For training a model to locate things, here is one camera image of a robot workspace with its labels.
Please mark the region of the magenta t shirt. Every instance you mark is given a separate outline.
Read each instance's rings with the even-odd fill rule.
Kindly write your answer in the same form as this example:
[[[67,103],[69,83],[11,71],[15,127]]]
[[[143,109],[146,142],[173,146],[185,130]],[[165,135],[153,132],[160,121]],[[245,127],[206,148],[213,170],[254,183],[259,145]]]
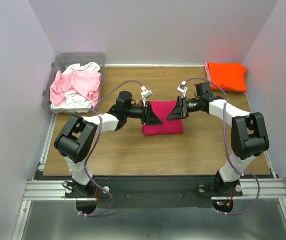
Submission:
[[[176,101],[151,101],[154,114],[161,120],[162,125],[143,125],[142,132],[145,137],[159,135],[175,135],[184,132],[181,120],[167,120],[167,116],[174,109]]]

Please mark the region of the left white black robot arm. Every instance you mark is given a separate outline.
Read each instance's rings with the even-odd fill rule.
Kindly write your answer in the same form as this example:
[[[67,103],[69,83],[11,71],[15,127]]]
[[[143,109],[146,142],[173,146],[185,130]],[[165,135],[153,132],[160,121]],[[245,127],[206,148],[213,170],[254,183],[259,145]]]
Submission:
[[[63,184],[66,190],[77,192],[83,197],[94,193],[93,174],[87,161],[97,146],[100,135],[122,129],[128,118],[139,119],[144,126],[163,124],[153,112],[150,102],[143,99],[140,104],[134,104],[132,93],[128,91],[120,92],[116,104],[105,114],[89,119],[74,114],[68,119],[54,142],[54,147],[65,159],[72,174],[72,183]]]

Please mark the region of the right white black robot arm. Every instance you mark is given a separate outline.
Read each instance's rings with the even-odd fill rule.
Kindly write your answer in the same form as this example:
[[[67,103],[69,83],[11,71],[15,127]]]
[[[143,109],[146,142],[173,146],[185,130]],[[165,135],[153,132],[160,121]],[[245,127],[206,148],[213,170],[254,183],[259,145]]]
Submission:
[[[244,175],[247,166],[269,148],[269,139],[264,117],[261,113],[250,113],[229,104],[226,99],[214,96],[209,82],[195,86],[196,97],[187,99],[186,82],[177,90],[182,96],[177,98],[176,105],[167,116],[168,121],[186,119],[190,113],[205,112],[222,120],[223,126],[231,128],[231,148],[225,149],[227,161],[217,171],[213,191],[224,195],[235,190],[240,176]]]

